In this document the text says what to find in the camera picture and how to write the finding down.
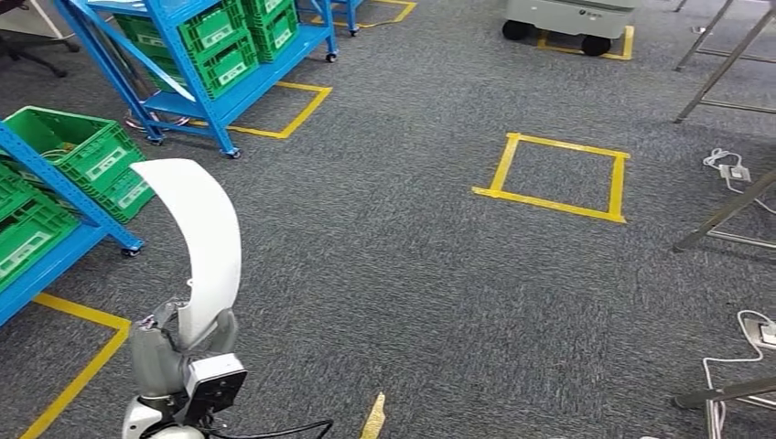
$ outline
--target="crate label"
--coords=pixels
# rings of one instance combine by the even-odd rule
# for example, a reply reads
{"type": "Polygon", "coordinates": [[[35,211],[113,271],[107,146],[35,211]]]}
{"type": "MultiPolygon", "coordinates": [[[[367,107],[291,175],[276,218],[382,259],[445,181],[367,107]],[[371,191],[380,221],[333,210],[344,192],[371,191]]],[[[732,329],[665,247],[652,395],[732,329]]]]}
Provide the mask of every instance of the crate label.
{"type": "Polygon", "coordinates": [[[209,48],[234,32],[232,25],[226,25],[202,39],[202,46],[209,48]]]}
{"type": "Polygon", "coordinates": [[[165,42],[161,38],[151,37],[149,35],[137,34],[137,42],[147,44],[148,46],[156,46],[158,48],[166,48],[165,42]]]}
{"type": "Polygon", "coordinates": [[[54,201],[56,201],[57,204],[59,204],[61,207],[65,208],[67,210],[77,210],[77,209],[75,209],[75,206],[73,206],[69,202],[65,201],[64,199],[54,198],[54,201]]]}
{"type": "Polygon", "coordinates": [[[266,8],[267,14],[272,12],[281,3],[283,3],[283,0],[266,0],[266,3],[264,3],[264,8],[266,8]]]}
{"type": "Polygon", "coordinates": [[[97,165],[93,166],[92,169],[86,171],[86,177],[89,178],[89,181],[94,181],[97,178],[99,178],[102,174],[104,174],[105,171],[111,168],[111,166],[115,165],[116,162],[122,159],[125,155],[128,153],[125,149],[123,149],[121,146],[114,149],[112,153],[110,153],[108,156],[106,156],[103,160],[100,161],[97,165]]]}
{"type": "Polygon", "coordinates": [[[289,38],[291,38],[291,29],[286,29],[283,31],[282,34],[280,34],[280,37],[275,38],[275,48],[280,48],[283,46],[283,43],[288,41],[289,38]]]}
{"type": "Polygon", "coordinates": [[[248,69],[247,66],[245,66],[244,62],[241,62],[240,64],[237,64],[236,66],[232,67],[231,70],[227,71],[226,73],[220,75],[219,82],[221,85],[226,85],[229,82],[231,82],[233,79],[240,76],[240,73],[243,73],[248,69]]]}
{"type": "Polygon", "coordinates": [[[137,184],[137,186],[133,187],[132,190],[129,191],[128,194],[124,195],[119,201],[116,203],[119,205],[119,208],[126,209],[129,205],[135,202],[135,200],[140,197],[143,192],[148,189],[148,183],[145,181],[141,181],[137,184]]]}
{"type": "Polygon", "coordinates": [[[8,276],[16,267],[27,260],[27,257],[39,249],[40,246],[53,238],[48,233],[36,231],[24,244],[20,245],[15,252],[11,253],[0,262],[0,279],[8,276]]]}
{"type": "Polygon", "coordinates": [[[26,181],[36,181],[38,183],[43,183],[43,180],[38,178],[35,174],[29,173],[27,171],[19,170],[19,176],[24,178],[26,181]]]}

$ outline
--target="blue metal shelf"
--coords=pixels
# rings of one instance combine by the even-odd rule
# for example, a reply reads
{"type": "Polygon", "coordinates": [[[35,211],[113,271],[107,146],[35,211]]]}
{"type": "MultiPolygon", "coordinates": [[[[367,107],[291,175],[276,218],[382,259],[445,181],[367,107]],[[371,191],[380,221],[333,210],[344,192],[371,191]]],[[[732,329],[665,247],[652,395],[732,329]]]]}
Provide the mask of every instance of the blue metal shelf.
{"type": "Polygon", "coordinates": [[[289,47],[272,62],[262,64],[258,70],[242,78],[217,99],[211,99],[178,33],[178,25],[196,16],[220,0],[143,0],[122,4],[114,1],[54,0],[59,12],[70,28],[92,54],[135,118],[143,125],[149,140],[161,142],[162,129],[176,130],[189,134],[215,137],[225,155],[238,157],[239,148],[232,144],[227,132],[230,122],[261,98],[276,82],[281,80],[317,45],[326,41],[329,51],[327,60],[337,56],[334,37],[334,19],[331,12],[332,0],[307,0],[321,16],[320,25],[300,24],[299,35],[289,47]],[[148,16],[159,31],[171,58],[178,67],[180,76],[186,81],[183,89],[174,82],[157,64],[138,50],[129,40],[106,24],[98,12],[148,16]],[[135,57],[138,61],[164,80],[176,92],[158,92],[149,98],[140,97],[133,87],[133,79],[126,78],[119,67],[115,46],[135,57]],[[206,128],[176,126],[160,122],[153,112],[170,112],[201,119],[206,128]]]}
{"type": "MultiPolygon", "coordinates": [[[[193,18],[205,9],[219,3],[220,0],[160,0],[164,11],[169,11],[166,20],[171,26],[178,26],[193,18]]],[[[150,16],[144,2],[111,2],[111,1],[91,1],[88,2],[91,9],[95,11],[107,12],[110,14],[125,14],[129,16],[150,16]]]]}
{"type": "Polygon", "coordinates": [[[81,224],[29,267],[0,293],[0,326],[106,236],[107,232],[100,227],[81,224]]]}
{"type": "MultiPolygon", "coordinates": [[[[212,116],[224,124],[237,119],[329,35],[326,27],[315,25],[300,25],[298,32],[299,35],[278,59],[271,63],[263,63],[239,84],[212,101],[212,116]]],[[[144,106],[150,110],[172,112],[198,119],[207,117],[207,114],[194,102],[177,93],[159,92],[145,101],[144,106]]]]}
{"type": "Polygon", "coordinates": [[[140,250],[143,242],[116,222],[3,122],[0,122],[0,147],[80,210],[85,218],[67,238],[0,291],[1,326],[103,238],[110,236],[123,248],[133,251],[140,250]]]}

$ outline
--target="green plastic crate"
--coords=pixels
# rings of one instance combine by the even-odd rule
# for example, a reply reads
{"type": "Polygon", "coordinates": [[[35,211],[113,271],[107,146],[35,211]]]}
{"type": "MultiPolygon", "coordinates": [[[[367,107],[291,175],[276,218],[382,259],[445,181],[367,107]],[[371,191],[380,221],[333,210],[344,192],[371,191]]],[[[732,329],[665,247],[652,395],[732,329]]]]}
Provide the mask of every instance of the green plastic crate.
{"type": "Polygon", "coordinates": [[[259,60],[272,62],[298,34],[299,22],[293,3],[267,23],[249,27],[259,50],[259,60]]]}
{"type": "MultiPolygon", "coordinates": [[[[245,13],[239,0],[223,0],[178,26],[178,33],[189,58],[203,62],[220,53],[240,37],[245,13]]],[[[124,34],[148,57],[172,56],[150,18],[115,15],[124,34]]]]}
{"type": "MultiPolygon", "coordinates": [[[[5,119],[11,130],[76,186],[95,196],[132,163],[146,160],[115,121],[25,107],[5,119]]],[[[8,162],[10,157],[0,159],[8,162]]]]}
{"type": "Polygon", "coordinates": [[[170,58],[169,49],[150,18],[142,16],[113,15],[116,23],[135,46],[148,57],[170,58]]]}
{"type": "Polygon", "coordinates": [[[203,62],[199,74],[209,96],[215,99],[258,68],[256,46],[245,32],[243,38],[203,62]]]}
{"type": "MultiPolygon", "coordinates": [[[[157,64],[174,80],[179,80],[178,83],[183,80],[180,78],[180,73],[174,62],[168,60],[157,64]]],[[[208,95],[211,99],[215,99],[239,82],[240,79],[258,69],[259,61],[256,47],[253,45],[250,35],[247,31],[242,31],[242,38],[235,41],[234,44],[204,62],[194,61],[194,65],[208,95]]],[[[151,78],[161,90],[173,91],[166,82],[153,73],[151,78]]]]}
{"type": "Polygon", "coordinates": [[[154,197],[154,190],[135,171],[127,169],[113,186],[94,198],[117,221],[125,224],[154,197]]]}
{"type": "Polygon", "coordinates": [[[248,27],[257,27],[294,5],[294,0],[243,0],[242,9],[248,27]]]}
{"type": "Polygon", "coordinates": [[[7,166],[0,165],[0,218],[5,218],[39,191],[7,166]]]}
{"type": "Polygon", "coordinates": [[[0,293],[78,224],[43,194],[0,217],[0,293]]]}
{"type": "MultiPolygon", "coordinates": [[[[172,59],[166,59],[166,58],[157,58],[157,57],[151,57],[151,60],[153,60],[159,68],[164,70],[175,82],[177,82],[180,86],[186,88],[186,79],[183,78],[183,74],[180,73],[180,70],[178,70],[178,66],[175,65],[175,61],[172,59]]],[[[169,92],[176,92],[170,87],[166,82],[164,82],[161,78],[159,78],[154,72],[151,70],[148,71],[148,74],[151,77],[151,81],[154,82],[154,84],[161,90],[161,91],[169,91],[169,92]]]]}

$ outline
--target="shelf caster wheel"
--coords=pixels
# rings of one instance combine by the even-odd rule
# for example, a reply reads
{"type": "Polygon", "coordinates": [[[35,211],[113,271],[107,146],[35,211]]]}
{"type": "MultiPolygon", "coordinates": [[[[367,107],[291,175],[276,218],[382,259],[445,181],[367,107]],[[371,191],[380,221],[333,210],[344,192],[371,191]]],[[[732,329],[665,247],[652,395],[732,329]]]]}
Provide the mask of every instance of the shelf caster wheel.
{"type": "Polygon", "coordinates": [[[531,25],[519,21],[507,20],[501,28],[501,33],[507,39],[518,41],[528,37],[528,34],[531,33],[531,25]]]}
{"type": "Polygon", "coordinates": [[[161,145],[163,145],[163,144],[164,144],[164,142],[165,142],[165,138],[164,138],[164,137],[162,137],[162,138],[159,138],[159,139],[153,139],[153,138],[151,138],[151,137],[148,137],[148,136],[146,136],[146,137],[145,137],[145,141],[146,141],[146,142],[148,142],[148,143],[150,143],[150,144],[151,144],[151,145],[153,145],[153,146],[161,146],[161,145]]]}
{"type": "Polygon", "coordinates": [[[65,47],[68,48],[69,52],[76,53],[81,51],[81,46],[71,43],[69,41],[65,41],[65,47]]]}
{"type": "Polygon", "coordinates": [[[582,53],[589,57],[600,57],[611,49],[611,39],[588,35],[582,40],[582,53]]]}
{"type": "Polygon", "coordinates": [[[140,249],[122,249],[122,255],[127,258],[134,258],[140,254],[140,249]]]}

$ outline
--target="black cable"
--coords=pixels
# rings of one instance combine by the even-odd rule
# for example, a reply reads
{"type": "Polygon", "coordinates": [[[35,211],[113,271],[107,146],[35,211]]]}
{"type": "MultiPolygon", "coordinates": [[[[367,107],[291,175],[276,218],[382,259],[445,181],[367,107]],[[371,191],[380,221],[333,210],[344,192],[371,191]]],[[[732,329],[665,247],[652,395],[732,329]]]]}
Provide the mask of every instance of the black cable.
{"type": "Polygon", "coordinates": [[[279,432],[254,434],[250,436],[229,436],[214,430],[206,430],[205,433],[211,434],[216,437],[220,437],[221,439],[266,439],[269,437],[280,437],[280,436],[288,436],[289,434],[302,433],[302,432],[306,432],[307,430],[323,427],[324,425],[325,427],[323,428],[323,430],[321,430],[320,434],[316,436],[316,439],[322,439],[323,436],[329,432],[329,430],[331,429],[331,426],[334,425],[334,421],[327,419],[326,421],[319,421],[317,423],[311,423],[310,425],[304,425],[302,427],[290,428],[288,430],[281,430],[279,432]]]}

